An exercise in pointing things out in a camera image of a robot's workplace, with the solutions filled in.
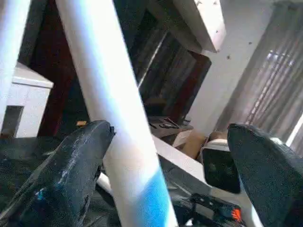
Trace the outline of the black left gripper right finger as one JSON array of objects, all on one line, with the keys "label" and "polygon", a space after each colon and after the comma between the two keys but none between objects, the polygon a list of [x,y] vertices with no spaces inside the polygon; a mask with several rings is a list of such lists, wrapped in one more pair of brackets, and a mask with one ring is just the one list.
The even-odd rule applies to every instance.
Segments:
[{"label": "black left gripper right finger", "polygon": [[303,159],[279,138],[245,124],[228,127],[228,147],[265,227],[303,225]]}]

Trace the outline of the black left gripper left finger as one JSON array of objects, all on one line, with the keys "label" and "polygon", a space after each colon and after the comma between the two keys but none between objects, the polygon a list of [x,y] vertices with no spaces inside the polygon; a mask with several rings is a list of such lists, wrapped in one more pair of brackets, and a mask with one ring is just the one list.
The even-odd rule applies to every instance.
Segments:
[{"label": "black left gripper left finger", "polygon": [[68,135],[0,213],[2,227],[81,227],[115,135],[96,120]]}]

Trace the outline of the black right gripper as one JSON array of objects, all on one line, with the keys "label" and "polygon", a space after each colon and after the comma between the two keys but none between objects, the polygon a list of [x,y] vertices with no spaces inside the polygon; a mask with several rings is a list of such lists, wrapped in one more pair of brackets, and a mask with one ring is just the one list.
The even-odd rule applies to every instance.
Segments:
[{"label": "black right gripper", "polygon": [[240,206],[221,199],[194,193],[189,198],[192,203],[193,226],[240,227]]}]

